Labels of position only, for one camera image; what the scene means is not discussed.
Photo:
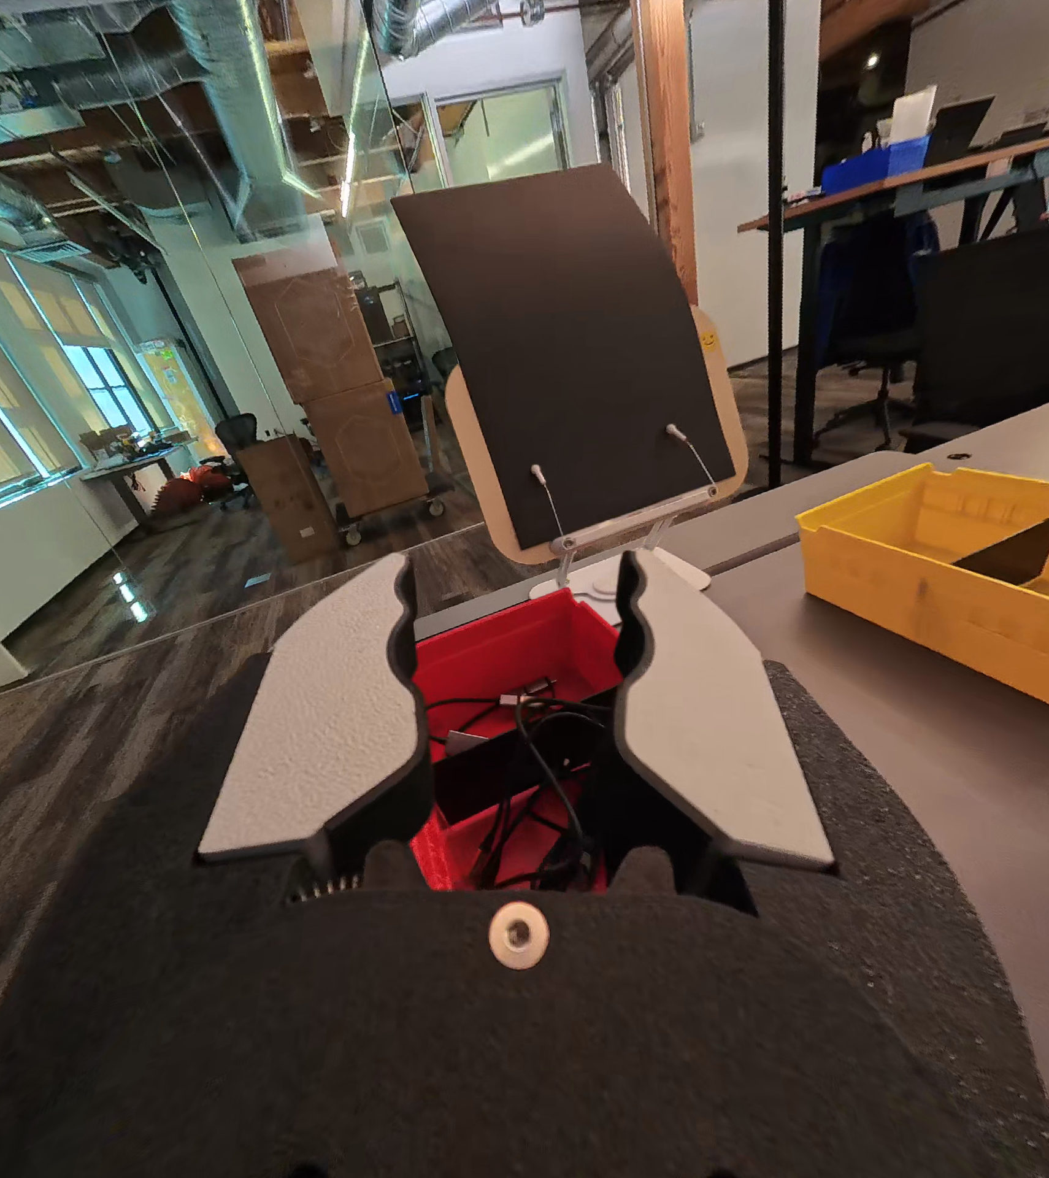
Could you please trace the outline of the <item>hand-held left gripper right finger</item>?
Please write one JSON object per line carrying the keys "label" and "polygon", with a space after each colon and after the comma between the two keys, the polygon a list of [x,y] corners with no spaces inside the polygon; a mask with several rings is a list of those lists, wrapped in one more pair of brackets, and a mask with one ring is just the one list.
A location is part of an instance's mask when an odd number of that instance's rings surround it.
{"label": "hand-held left gripper right finger", "polygon": [[835,854],[743,629],[665,561],[641,551],[617,593],[614,747],[622,764],[725,852],[794,869]]}

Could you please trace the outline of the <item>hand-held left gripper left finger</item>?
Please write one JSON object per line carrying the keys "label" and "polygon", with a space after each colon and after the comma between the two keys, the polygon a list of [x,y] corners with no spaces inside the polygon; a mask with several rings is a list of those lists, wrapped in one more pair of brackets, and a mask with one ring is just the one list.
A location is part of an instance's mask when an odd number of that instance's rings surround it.
{"label": "hand-held left gripper left finger", "polygon": [[411,561],[394,553],[280,634],[197,842],[202,861],[294,851],[355,866],[374,844],[418,834],[433,788],[413,622]]}

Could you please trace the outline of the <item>red storage bin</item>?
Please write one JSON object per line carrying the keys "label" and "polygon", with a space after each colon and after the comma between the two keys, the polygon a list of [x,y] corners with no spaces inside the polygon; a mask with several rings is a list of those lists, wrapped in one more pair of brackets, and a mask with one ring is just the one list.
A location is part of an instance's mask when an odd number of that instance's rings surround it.
{"label": "red storage bin", "polygon": [[529,740],[559,719],[592,725],[588,762],[544,779],[452,827],[430,816],[411,849],[433,890],[592,890],[602,879],[595,782],[619,672],[616,629],[570,590],[464,622],[416,645],[415,684],[427,708],[430,764],[450,728]]}

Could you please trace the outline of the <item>yellow storage bin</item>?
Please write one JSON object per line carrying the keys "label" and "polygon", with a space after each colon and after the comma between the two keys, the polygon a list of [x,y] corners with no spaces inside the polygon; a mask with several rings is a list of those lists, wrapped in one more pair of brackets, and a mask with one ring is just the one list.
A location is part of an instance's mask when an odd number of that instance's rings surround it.
{"label": "yellow storage bin", "polygon": [[921,462],[796,515],[805,590],[1049,704],[1049,559],[1026,585],[951,566],[1049,517],[1049,479]]}

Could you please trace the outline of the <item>large cardboard box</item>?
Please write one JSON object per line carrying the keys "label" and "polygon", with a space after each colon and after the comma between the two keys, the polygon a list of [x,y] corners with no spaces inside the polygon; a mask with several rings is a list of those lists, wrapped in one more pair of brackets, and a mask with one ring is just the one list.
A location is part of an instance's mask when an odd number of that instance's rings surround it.
{"label": "large cardboard box", "polygon": [[338,549],[335,519],[301,437],[256,440],[238,449],[236,461],[290,563]]}
{"label": "large cardboard box", "polygon": [[233,258],[296,405],[384,381],[353,287],[326,239]]}
{"label": "large cardboard box", "polygon": [[348,517],[427,495],[427,478],[391,381],[318,396],[302,405]]}

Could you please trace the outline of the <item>black mesh office chair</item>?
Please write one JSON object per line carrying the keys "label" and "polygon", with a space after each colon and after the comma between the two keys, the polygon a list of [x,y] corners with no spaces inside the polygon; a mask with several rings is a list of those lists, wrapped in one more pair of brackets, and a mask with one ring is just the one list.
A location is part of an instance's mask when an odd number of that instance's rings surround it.
{"label": "black mesh office chair", "polygon": [[255,503],[255,495],[248,474],[239,462],[239,452],[255,445],[258,440],[256,416],[250,411],[229,415],[219,420],[212,430],[226,454],[215,466],[231,483],[227,495],[229,498],[238,498],[241,507],[248,510]]}

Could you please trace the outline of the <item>black backdrop sheet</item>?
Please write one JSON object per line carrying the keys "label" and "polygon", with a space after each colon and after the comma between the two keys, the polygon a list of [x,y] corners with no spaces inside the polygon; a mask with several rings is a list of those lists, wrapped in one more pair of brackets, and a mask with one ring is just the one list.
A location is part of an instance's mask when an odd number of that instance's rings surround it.
{"label": "black backdrop sheet", "polygon": [[691,304],[607,165],[391,199],[522,548],[733,473]]}

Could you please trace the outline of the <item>blue office chair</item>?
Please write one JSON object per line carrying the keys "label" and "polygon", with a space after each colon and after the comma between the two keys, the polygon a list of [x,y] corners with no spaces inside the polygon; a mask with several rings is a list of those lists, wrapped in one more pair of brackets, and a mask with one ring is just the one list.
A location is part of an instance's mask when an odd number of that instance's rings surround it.
{"label": "blue office chair", "polygon": [[835,411],[812,440],[852,420],[871,418],[881,433],[878,450],[892,445],[888,393],[903,365],[917,355],[915,304],[909,268],[909,224],[888,214],[835,227],[820,250],[815,321],[815,369],[842,365],[878,369],[871,399]]}

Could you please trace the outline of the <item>blue storage bin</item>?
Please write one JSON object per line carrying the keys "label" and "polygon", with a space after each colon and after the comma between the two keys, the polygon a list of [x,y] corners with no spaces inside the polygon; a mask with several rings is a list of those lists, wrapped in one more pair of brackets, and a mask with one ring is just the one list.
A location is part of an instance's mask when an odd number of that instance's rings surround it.
{"label": "blue storage bin", "polygon": [[859,154],[844,158],[823,168],[820,190],[823,195],[847,192],[864,183],[893,178],[924,166],[929,136],[900,139],[885,146],[869,147]]}

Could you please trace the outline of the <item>wooden office desk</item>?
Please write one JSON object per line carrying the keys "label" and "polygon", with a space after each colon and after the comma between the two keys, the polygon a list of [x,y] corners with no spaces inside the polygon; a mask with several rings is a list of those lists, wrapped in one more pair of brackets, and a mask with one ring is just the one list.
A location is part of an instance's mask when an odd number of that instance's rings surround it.
{"label": "wooden office desk", "polygon": [[794,365],[793,447],[788,462],[813,469],[813,408],[817,376],[817,289],[820,246],[830,224],[852,224],[883,210],[905,216],[963,204],[958,243],[977,239],[985,199],[992,192],[1012,190],[1016,229],[1038,226],[1047,212],[1043,183],[1049,178],[1049,134],[1021,142],[1006,142],[946,163],[861,183],[839,193],[796,200],[781,212],[781,229],[801,229],[801,268],[798,301],[798,343]]}

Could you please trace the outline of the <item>wooden column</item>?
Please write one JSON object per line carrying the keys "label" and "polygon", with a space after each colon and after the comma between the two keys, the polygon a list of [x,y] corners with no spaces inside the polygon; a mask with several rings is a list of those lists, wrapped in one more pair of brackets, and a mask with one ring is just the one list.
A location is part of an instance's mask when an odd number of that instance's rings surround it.
{"label": "wooden column", "polygon": [[687,30],[682,1],[631,1],[648,221],[697,302]]}

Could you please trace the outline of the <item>black laptop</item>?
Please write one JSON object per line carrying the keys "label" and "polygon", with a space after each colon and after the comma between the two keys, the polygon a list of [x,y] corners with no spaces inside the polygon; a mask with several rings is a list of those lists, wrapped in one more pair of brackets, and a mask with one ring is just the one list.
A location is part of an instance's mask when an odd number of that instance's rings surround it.
{"label": "black laptop", "polygon": [[939,166],[968,154],[973,136],[992,102],[994,95],[984,95],[943,105],[934,113],[927,134],[922,168]]}

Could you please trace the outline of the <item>white box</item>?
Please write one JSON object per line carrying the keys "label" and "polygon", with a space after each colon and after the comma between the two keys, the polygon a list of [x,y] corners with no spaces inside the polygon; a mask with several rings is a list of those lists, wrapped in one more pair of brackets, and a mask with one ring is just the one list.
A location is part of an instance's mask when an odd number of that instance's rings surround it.
{"label": "white box", "polygon": [[888,146],[905,142],[909,139],[921,139],[927,134],[936,91],[936,83],[931,83],[921,90],[900,95],[893,102],[888,124]]}

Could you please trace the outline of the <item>spiral metal duct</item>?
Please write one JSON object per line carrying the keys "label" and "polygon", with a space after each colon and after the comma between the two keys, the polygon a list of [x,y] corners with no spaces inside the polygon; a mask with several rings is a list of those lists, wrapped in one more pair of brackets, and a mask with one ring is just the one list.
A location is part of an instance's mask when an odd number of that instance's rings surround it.
{"label": "spiral metal duct", "polygon": [[580,13],[588,1],[360,1],[381,64],[411,59],[444,37],[532,28],[546,16]]}

